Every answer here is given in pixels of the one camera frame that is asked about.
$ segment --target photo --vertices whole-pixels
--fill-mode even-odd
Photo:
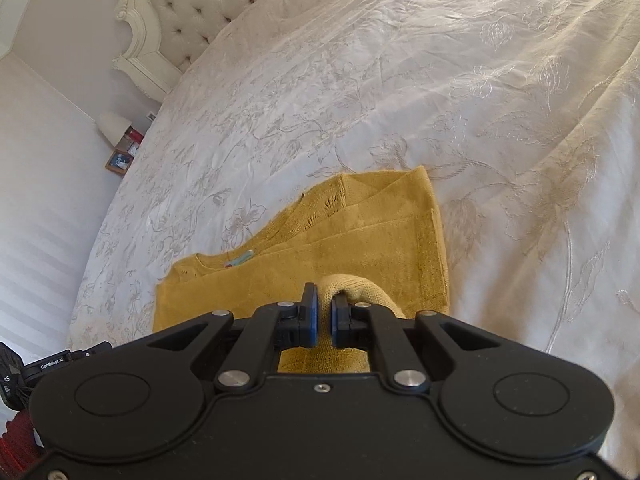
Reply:
[[[131,156],[136,156],[138,154],[138,150],[140,145],[137,142],[132,142],[131,146],[127,149],[127,153]]]
[[[131,140],[126,135],[123,135],[120,139],[120,142],[116,145],[116,151],[127,153],[133,146],[133,140]]]
[[[132,161],[133,157],[129,153],[115,151],[107,162],[106,168],[117,174],[125,174]]]

